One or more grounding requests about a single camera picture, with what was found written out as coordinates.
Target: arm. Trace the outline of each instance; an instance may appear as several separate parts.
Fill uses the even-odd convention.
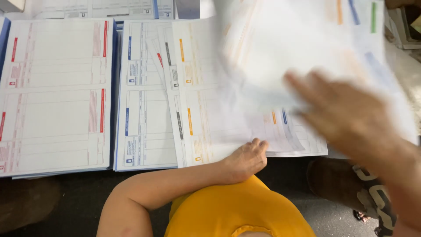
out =
[[[208,186],[247,180],[266,166],[268,146],[266,141],[255,138],[216,163],[130,177],[117,185],[105,202],[97,236],[152,236],[149,210]]]
[[[419,148],[399,137],[379,99],[346,83],[329,83],[321,73],[312,72],[309,78],[310,85],[293,73],[285,75],[311,105],[301,116],[333,147],[384,182],[399,216],[394,236],[420,236]]]

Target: dark floor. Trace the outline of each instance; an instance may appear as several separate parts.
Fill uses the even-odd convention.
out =
[[[271,190],[289,198],[301,211],[318,237],[375,237],[377,220],[358,222],[352,210],[315,197],[306,182],[312,158],[274,159],[257,174]],[[60,175],[61,199],[50,216],[1,237],[91,237],[96,235],[102,206],[119,182],[140,172],[86,172]],[[170,205],[151,213],[154,236],[161,237],[168,224]]]

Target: blurred hand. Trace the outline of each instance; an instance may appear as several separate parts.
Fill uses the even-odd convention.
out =
[[[234,151],[230,156],[218,162],[223,174],[221,184],[235,184],[246,181],[252,175],[266,167],[267,141],[258,138],[246,143]]]
[[[310,105],[301,116],[329,143],[360,165],[373,167],[387,146],[400,140],[378,98],[350,84],[327,82],[318,72],[304,83],[294,73],[285,80]]]

